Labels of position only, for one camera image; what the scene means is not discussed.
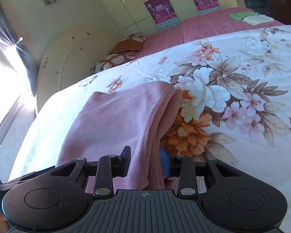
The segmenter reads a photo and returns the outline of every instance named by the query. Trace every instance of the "brown pillow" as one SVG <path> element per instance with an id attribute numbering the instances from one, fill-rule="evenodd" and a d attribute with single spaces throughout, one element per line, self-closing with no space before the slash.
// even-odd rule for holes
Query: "brown pillow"
<path id="1" fill-rule="evenodd" d="M 109 69 L 111 67 L 115 67 L 117 65 L 124 64 L 132 59 L 134 56 L 126 56 L 122 54 L 112 54 L 108 57 L 104 58 L 103 60 L 99 61 L 95 66 L 92 66 L 91 72 L 93 74 L 97 74 L 103 70 Z"/>
<path id="2" fill-rule="evenodd" d="M 134 33 L 125 40 L 118 42 L 110 54 L 123 53 L 128 51 L 140 51 L 143 43 L 146 41 L 142 32 Z"/>

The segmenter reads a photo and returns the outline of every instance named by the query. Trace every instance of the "window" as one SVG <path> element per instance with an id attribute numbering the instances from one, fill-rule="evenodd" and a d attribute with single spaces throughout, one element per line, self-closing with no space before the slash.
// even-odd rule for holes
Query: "window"
<path id="1" fill-rule="evenodd" d="M 19 108 L 23 106 L 23 103 L 17 103 L 22 94 L 29 94 L 25 84 L 14 71 L 5 68 L 0 63 L 0 125 L 5 126 L 0 127 L 0 144 L 11 123 L 19 113 Z"/>

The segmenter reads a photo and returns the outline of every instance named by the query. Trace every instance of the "mattress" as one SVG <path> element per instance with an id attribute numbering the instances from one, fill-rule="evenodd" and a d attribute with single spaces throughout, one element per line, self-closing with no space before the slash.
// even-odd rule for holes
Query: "mattress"
<path id="1" fill-rule="evenodd" d="M 184 43 L 54 94 L 30 127 L 10 180 L 56 164 L 70 126 L 93 92 L 157 80 L 183 90 L 181 108 L 161 145 L 197 161 L 216 157 L 279 189 L 288 201 L 281 229 L 291 233 L 289 25 Z"/>
<path id="2" fill-rule="evenodd" d="M 230 18 L 231 13 L 244 11 L 252 10 L 247 8 L 230 8 L 185 19 L 179 26 L 147 37 L 142 50 L 135 53 L 135 59 L 205 37 L 283 25 L 279 21 L 274 21 L 252 26 Z"/>

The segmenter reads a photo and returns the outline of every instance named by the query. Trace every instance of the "gray curtain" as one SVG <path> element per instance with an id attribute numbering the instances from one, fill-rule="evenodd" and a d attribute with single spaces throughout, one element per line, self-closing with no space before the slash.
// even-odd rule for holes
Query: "gray curtain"
<path id="1" fill-rule="evenodd" d="M 16 51 L 22 61 L 13 62 L 13 60 L 7 60 L 4 55 L 2 55 L 7 48 L 16 48 Z M 5 15 L 0 9 L 0 61 L 3 65 L 8 66 L 19 74 L 23 81 L 26 83 L 28 90 L 33 96 L 36 95 L 36 85 L 37 85 L 37 75 L 38 75 L 38 65 L 36 60 L 30 54 L 29 50 L 23 46 L 19 38 L 17 37 L 15 31 L 10 26 Z"/>

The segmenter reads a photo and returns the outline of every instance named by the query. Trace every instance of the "white folded towel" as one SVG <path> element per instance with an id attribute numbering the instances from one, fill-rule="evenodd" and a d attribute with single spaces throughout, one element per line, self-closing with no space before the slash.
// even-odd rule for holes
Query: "white folded towel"
<path id="1" fill-rule="evenodd" d="M 242 21 L 251 25 L 259 25 L 262 23 L 269 23 L 275 21 L 273 18 L 268 17 L 266 15 L 258 15 L 258 16 L 248 16 L 245 17 Z"/>

